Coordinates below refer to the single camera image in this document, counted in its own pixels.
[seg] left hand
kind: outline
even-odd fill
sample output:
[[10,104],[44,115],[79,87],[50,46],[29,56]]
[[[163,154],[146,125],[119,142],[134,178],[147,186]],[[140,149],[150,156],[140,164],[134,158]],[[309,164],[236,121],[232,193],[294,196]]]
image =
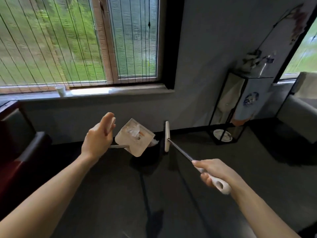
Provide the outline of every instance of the left hand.
[[103,116],[100,123],[88,131],[84,143],[81,146],[81,156],[85,159],[89,159],[93,164],[97,163],[113,141],[112,130],[116,125],[113,124],[109,133],[107,133],[107,127],[111,124],[113,117],[113,113],[107,113]]

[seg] reaching tool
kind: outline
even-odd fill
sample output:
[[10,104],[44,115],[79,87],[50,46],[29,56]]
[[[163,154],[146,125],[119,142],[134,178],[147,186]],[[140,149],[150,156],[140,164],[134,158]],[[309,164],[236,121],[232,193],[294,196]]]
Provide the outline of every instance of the reaching tool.
[[[170,136],[170,123],[168,121],[165,122],[165,146],[164,151],[167,153],[170,148],[170,144],[172,144],[179,152],[181,152],[190,162],[192,162],[194,159],[186,153],[184,150],[182,150],[177,144],[175,144],[171,140]],[[209,174],[205,169],[203,168],[197,168],[195,167],[200,173],[207,173],[209,178],[211,178],[213,185],[224,195],[228,195],[231,192],[231,186],[224,180],[219,179],[215,176],[212,176]]]

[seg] wall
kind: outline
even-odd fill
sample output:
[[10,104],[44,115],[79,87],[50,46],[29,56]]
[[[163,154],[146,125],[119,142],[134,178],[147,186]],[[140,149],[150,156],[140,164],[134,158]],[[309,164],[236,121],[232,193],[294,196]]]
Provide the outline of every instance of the wall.
[[[317,0],[185,0],[175,93],[30,101],[26,112],[54,143],[83,140],[109,111],[118,129],[132,117],[153,132],[163,129],[164,120],[171,129],[207,125],[227,69],[257,48],[287,9],[303,1],[311,13]],[[293,25],[284,20],[262,47],[264,55],[277,50],[272,76],[291,49]]]

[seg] floor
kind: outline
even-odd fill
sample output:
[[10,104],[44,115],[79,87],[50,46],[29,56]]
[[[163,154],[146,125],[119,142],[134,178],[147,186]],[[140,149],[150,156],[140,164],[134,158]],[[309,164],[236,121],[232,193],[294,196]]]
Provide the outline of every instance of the floor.
[[[229,145],[214,145],[205,132],[172,140],[197,160],[223,160],[295,231],[317,220],[317,166],[278,162],[250,128]],[[174,148],[162,159],[153,152],[143,159],[150,165],[141,167],[125,150],[109,150],[52,237],[255,237],[233,199],[206,187]]]

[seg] white handle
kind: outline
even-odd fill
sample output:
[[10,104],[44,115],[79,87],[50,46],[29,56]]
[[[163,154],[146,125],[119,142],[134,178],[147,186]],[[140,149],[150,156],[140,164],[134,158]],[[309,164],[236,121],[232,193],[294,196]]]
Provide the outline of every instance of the white handle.
[[211,179],[213,185],[224,195],[228,195],[231,192],[231,186],[224,180],[217,178],[215,176],[212,176],[209,174],[205,169],[203,168],[197,168],[195,167],[200,173],[207,173],[209,178]]

